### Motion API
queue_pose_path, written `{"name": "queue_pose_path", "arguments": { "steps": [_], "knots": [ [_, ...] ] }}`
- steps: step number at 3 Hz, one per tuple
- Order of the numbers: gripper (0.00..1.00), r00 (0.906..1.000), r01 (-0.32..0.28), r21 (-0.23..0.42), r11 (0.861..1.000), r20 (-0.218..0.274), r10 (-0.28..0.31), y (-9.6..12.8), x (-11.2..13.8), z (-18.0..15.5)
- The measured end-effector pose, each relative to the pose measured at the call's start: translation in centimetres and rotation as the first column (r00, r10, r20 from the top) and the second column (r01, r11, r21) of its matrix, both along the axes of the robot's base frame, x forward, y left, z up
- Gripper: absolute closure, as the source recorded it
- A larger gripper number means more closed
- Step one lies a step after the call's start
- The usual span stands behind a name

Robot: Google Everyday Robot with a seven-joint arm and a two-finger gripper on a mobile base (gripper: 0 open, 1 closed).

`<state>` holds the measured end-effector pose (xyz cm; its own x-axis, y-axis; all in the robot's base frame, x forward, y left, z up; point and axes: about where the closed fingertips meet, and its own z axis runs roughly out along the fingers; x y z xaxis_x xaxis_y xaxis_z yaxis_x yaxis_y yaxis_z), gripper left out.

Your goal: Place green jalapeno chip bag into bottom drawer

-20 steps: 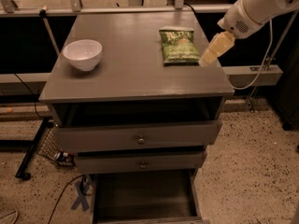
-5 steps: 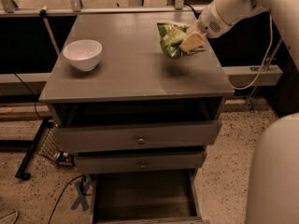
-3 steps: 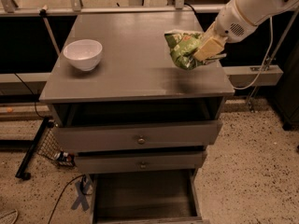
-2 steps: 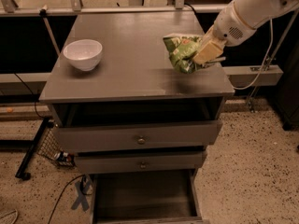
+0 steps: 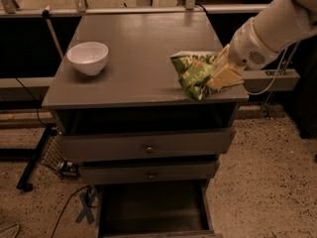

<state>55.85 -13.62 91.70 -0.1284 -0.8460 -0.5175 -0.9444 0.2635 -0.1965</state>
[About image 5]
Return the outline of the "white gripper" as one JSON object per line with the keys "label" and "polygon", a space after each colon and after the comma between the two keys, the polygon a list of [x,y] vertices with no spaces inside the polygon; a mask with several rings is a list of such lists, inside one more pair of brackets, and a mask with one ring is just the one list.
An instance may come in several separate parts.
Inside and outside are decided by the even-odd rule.
{"label": "white gripper", "polygon": [[226,45],[215,59],[213,65],[217,71],[206,85],[213,90],[241,84],[241,75],[231,68],[230,60],[245,65],[248,70],[260,70],[276,60],[279,52],[267,48],[256,34],[254,17],[250,18],[234,34],[230,45]]}

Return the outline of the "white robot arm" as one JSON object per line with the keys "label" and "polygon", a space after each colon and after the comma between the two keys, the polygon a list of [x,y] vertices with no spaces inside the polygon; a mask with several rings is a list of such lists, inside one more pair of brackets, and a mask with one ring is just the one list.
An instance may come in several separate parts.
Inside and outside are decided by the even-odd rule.
{"label": "white robot arm", "polygon": [[234,34],[212,64],[212,90],[242,82],[240,72],[260,70],[292,44],[317,34],[317,0],[272,0]]}

